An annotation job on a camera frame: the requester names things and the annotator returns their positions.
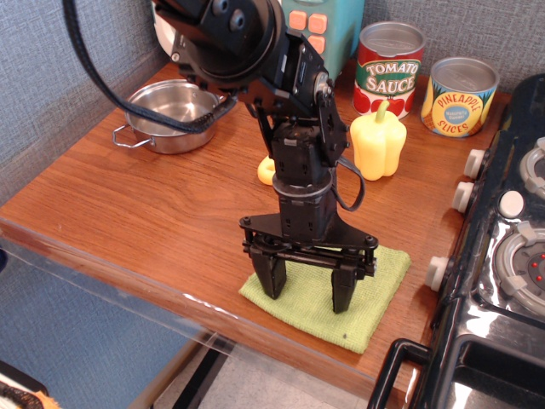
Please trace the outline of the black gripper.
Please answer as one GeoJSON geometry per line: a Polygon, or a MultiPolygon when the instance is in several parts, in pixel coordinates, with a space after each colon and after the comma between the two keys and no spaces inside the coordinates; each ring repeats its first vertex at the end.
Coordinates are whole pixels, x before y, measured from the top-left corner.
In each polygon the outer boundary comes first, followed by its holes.
{"type": "Polygon", "coordinates": [[[333,311],[348,311],[356,285],[376,272],[378,239],[346,224],[337,205],[356,210],[364,184],[353,205],[344,203],[334,182],[309,187],[280,184],[275,214],[245,216],[244,251],[249,254],[265,294],[277,299],[286,283],[287,261],[334,269],[331,274],[333,311]]]}

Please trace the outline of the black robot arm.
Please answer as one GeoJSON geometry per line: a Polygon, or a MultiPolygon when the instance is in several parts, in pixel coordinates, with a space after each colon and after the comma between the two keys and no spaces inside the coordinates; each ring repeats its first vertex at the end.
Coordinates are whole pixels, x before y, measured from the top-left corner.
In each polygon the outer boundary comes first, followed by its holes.
{"type": "Polygon", "coordinates": [[[333,309],[345,312],[357,283],[376,271],[378,241],[338,213],[337,169],[353,164],[323,58],[286,26],[276,1],[158,1],[155,10],[179,35],[181,73],[243,102],[258,121],[279,211],[239,224],[262,289],[280,296],[288,262],[328,268],[333,309]]]}

